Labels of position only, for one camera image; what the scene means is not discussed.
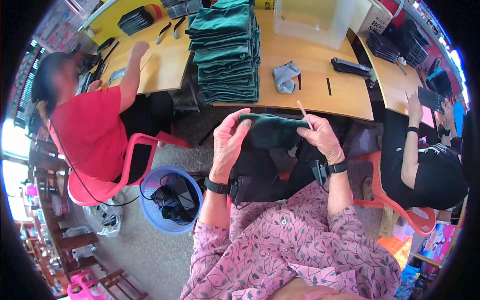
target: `concrete floor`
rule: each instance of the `concrete floor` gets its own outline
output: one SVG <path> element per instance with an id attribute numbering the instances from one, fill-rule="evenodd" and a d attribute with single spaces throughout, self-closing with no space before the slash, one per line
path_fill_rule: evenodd
<path id="1" fill-rule="evenodd" d="M 179 95 L 188 95 L 185 91 L 172 94 L 176 102 L 181 98 Z M 191 149 L 172 145 L 158 148 L 152 168 L 176 166 L 186 171 L 207 174 L 213 159 L 212 137 L 202 146 L 198 146 L 198 142 L 215 123 L 237 109 L 201 107 L 201 113 L 192 112 L 180 120 L 176 124 L 175 135 L 188 141 Z M 360 129 L 355 135 L 358 143 L 352 143 L 351 152 L 360 154 L 375 151 L 377 133 L 377 129 Z M 362 181 L 372 175 L 372 165 L 368 162 L 350 163 L 348 175 L 354 197 L 362 198 Z M 118 199 L 129 201 L 138 194 L 138 187 L 126 187 L 120 192 Z M 73 206 L 73 212 L 66 218 L 74 218 L 75 223 L 87 225 L 82 208 Z M 382 210 L 359 207 L 357 211 L 367 236 L 377 239 Z M 151 299 L 173 300 L 180 296 L 189 277 L 193 246 L 191 233 L 179 236 L 161 233 L 146 220 L 139 201 L 135 201 L 124 206 L 119 235 L 115 238 L 99 236 L 99 239 L 96 256 L 109 272 L 123 268 L 141 284 L 141 289 L 147 291 Z"/>

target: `pink plastic chair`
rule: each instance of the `pink plastic chair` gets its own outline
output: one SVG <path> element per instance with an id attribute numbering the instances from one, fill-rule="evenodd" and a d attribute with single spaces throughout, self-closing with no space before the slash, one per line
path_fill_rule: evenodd
<path id="1" fill-rule="evenodd" d="M 158 142 L 164 142 L 167 144 L 173 144 L 180 147 L 189 149 L 190 145 L 179 138 L 176 138 L 170 134 L 160 131 L 156 137 L 145 135 L 142 133 L 135 133 L 130 137 L 128 142 L 127 151 L 125 153 L 125 161 L 123 163 L 122 176 L 119 183 L 113 183 L 110 181 L 102 181 L 96 178 L 89 177 L 77 171 L 72 170 L 68 178 L 68 195 L 72 201 L 80 206 L 93 206 L 97 205 L 98 201 L 104 202 L 114 195 L 116 195 L 123 187 L 127 186 L 128 176 L 130 173 L 130 164 L 132 163 L 133 147 L 136 144 L 145 144 L 152 146 L 152 152 L 150 153 L 150 159 L 148 160 L 145 173 L 137 180 L 137 182 L 129 185 L 140 185 L 143 178 L 150 172 L 152 168 L 153 157 L 155 156 L 155 150 Z"/>
<path id="2" fill-rule="evenodd" d="M 91 270 L 88 269 L 70 278 L 72 283 L 70 283 L 67 287 L 67 295 L 70 298 L 70 300 L 105 300 L 105 298 L 100 294 L 93 295 L 92 291 L 89 289 L 89 287 L 91 286 L 95 286 L 95 289 L 96 289 L 96 285 L 98 284 L 98 282 L 95 279 L 92 278 L 85 282 L 82 280 L 84 277 L 90 274 L 90 272 Z M 81 287 L 82 290 L 75 293 L 73 289 L 76 286 Z"/>
<path id="3" fill-rule="evenodd" d="M 382 185 L 380 183 L 380 158 L 382 157 L 382 152 L 377 151 L 373 153 L 362 154 L 360 156 L 361 160 L 368 160 L 373 163 L 373 178 L 372 178 L 372 189 L 375 199 L 370 200 L 359 200 L 353 199 L 355 205 L 364 206 L 364 207 L 374 207 L 374 208 L 384 208 L 385 206 L 390 207 L 393 211 L 400 214 L 402 218 L 408 221 L 413 230 L 415 230 L 418 235 L 426 237 L 432 233 L 435 228 L 435 223 L 437 218 L 433 208 L 423 208 L 418 207 L 421 211 L 427 214 L 428 219 L 422 218 L 421 216 L 415 214 L 412 211 L 405 211 L 397 202 L 388 198 L 388 196 L 382 191 Z"/>

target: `blue plastic basket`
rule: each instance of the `blue plastic basket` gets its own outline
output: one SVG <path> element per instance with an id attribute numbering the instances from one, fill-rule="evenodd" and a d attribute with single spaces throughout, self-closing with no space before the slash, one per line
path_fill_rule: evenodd
<path id="1" fill-rule="evenodd" d="M 200 187 L 195 182 L 195 180 L 190 175 L 188 175 L 185 171 L 179 168 L 168 167 L 168 166 L 159 167 L 150 171 L 150 173 L 147 174 L 142 184 L 140 185 L 140 189 L 142 193 L 145 195 L 145 197 L 150 197 L 150 195 L 152 195 L 161 186 L 160 180 L 162 178 L 164 178 L 164 180 L 162 180 L 163 181 L 162 183 L 172 188 L 174 180 L 171 180 L 167 176 L 165 176 L 170 174 L 171 175 L 177 174 L 182 176 L 185 179 L 185 183 L 187 184 L 189 191 L 192 192 L 193 189 L 196 191 L 199 207 L 194 220 L 189 224 L 179 225 L 170 219 L 164 219 L 162 216 L 162 211 L 158 209 L 158 206 L 152 200 L 145 199 L 142 196 L 142 194 L 140 194 L 140 207 L 142 208 L 142 211 L 145 217 L 147 218 L 147 220 L 156 229 L 162 231 L 163 233 L 178 235 L 178 234 L 186 233 L 192 230 L 193 225 L 195 224 L 195 219 L 198 218 L 198 215 L 200 214 L 200 209 L 202 208 L 202 204 L 204 202 L 204 198 L 200 190 Z"/>

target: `wrinkled hand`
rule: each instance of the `wrinkled hand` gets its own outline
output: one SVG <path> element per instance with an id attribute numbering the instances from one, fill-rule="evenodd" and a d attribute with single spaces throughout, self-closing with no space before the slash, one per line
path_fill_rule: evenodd
<path id="1" fill-rule="evenodd" d="M 89 84 L 89 86 L 88 86 L 88 88 L 87 88 L 87 93 L 96 91 L 96 90 L 99 89 L 99 87 L 101 87 L 102 85 L 103 85 L 103 81 L 101 81 L 101 80 L 95 80 L 94 82 L 92 82 L 91 84 Z"/>
<path id="2" fill-rule="evenodd" d="M 453 107 L 450 101 L 446 99 L 442 102 L 442 108 L 444 109 L 444 128 L 449 130 L 454 125 Z"/>
<path id="3" fill-rule="evenodd" d="M 418 93 L 408 96 L 408 126 L 419 127 L 423 118 L 423 108 L 421 107 Z"/>
<path id="4" fill-rule="evenodd" d="M 239 116 L 249 112 L 250 108 L 244 108 L 229 114 L 213 131 L 215 153 L 209 176 L 211 182 L 228 183 L 230 171 L 240 155 L 241 143 L 252 125 L 248 119 L 239 124 Z"/>
<path id="5" fill-rule="evenodd" d="M 318 151 L 325 155 L 329 165 L 338 164 L 345 160 L 342 147 L 332 130 L 327 119 L 308 114 L 303 120 L 312 123 L 313 130 L 298 127 L 297 133 L 305 138 L 311 145 L 316 146 Z"/>
<path id="6" fill-rule="evenodd" d="M 147 42 L 139 41 L 132 46 L 132 49 L 130 50 L 130 52 L 133 55 L 138 55 L 142 57 L 143 55 L 145 55 L 145 52 L 147 52 L 149 48 L 150 48 L 150 45 Z"/>

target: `stack of green fabric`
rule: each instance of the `stack of green fabric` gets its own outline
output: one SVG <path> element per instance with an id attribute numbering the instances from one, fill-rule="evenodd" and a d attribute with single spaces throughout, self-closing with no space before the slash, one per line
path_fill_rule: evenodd
<path id="1" fill-rule="evenodd" d="M 257 103 L 260 29 L 254 0 L 219 0 L 189 17 L 190 50 L 205 103 Z"/>

